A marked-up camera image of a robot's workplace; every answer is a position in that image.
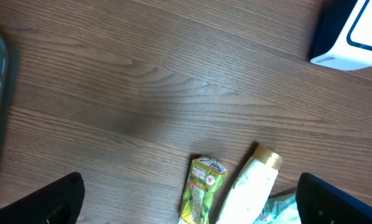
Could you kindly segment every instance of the wood grain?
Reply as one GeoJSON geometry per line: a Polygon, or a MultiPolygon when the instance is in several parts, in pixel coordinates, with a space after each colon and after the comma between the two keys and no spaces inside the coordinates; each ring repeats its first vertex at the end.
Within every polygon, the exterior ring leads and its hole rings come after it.
{"type": "Polygon", "coordinates": [[[311,172],[372,205],[372,68],[306,62],[320,3],[0,1],[21,55],[0,208],[78,171],[79,223],[176,223],[190,157],[233,174],[253,141],[286,160],[274,194],[311,172]]]}

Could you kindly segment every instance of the white bottle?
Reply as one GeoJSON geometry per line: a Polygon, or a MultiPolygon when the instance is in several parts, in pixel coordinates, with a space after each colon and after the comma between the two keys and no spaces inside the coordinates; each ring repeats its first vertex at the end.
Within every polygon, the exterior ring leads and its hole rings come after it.
{"type": "Polygon", "coordinates": [[[216,224],[252,224],[269,197],[281,163],[281,156],[259,145],[237,176],[216,224]]]}

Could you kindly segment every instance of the bottle cap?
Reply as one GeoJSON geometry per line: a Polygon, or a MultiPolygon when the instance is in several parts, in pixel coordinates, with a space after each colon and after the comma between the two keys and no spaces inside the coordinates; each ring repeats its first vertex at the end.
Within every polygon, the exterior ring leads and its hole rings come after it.
{"type": "Polygon", "coordinates": [[[253,154],[253,157],[275,170],[279,170],[281,164],[283,163],[283,158],[279,154],[271,151],[262,144],[258,145],[253,154]]]}

